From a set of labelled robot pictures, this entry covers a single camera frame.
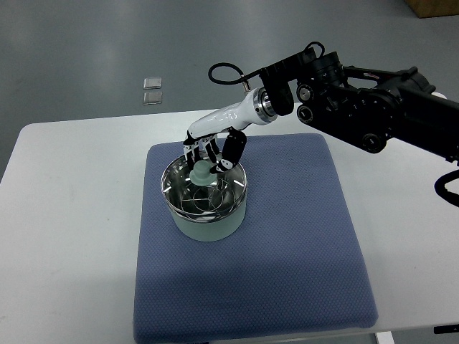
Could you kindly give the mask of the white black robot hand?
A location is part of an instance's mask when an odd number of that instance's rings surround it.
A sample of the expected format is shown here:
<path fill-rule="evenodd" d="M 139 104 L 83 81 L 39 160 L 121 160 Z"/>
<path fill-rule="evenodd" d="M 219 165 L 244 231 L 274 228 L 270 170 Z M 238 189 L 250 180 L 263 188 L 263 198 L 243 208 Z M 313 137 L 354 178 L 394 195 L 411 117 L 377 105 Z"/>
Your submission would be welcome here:
<path fill-rule="evenodd" d="M 210 173 L 224 173 L 240 161 L 247 136 L 243 130 L 251 125 L 267 125 L 278 114 L 263 87 L 251 90 L 242 102 L 216 110 L 193 122 L 184 140 L 184 157 L 190 170 L 201 160 L 204 149 L 213 163 Z"/>

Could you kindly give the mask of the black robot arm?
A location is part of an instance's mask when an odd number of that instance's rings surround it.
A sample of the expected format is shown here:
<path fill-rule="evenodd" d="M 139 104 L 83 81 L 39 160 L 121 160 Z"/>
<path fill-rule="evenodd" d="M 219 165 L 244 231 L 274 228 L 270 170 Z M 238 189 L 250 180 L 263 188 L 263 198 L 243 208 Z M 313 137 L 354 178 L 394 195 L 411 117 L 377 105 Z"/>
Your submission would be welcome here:
<path fill-rule="evenodd" d="M 263 67 L 260 78 L 278 115 L 369 153 L 391 138 L 458 160 L 458 104 L 435 96 L 416 67 L 399 72 L 345 67 L 336 52 L 309 48 Z"/>

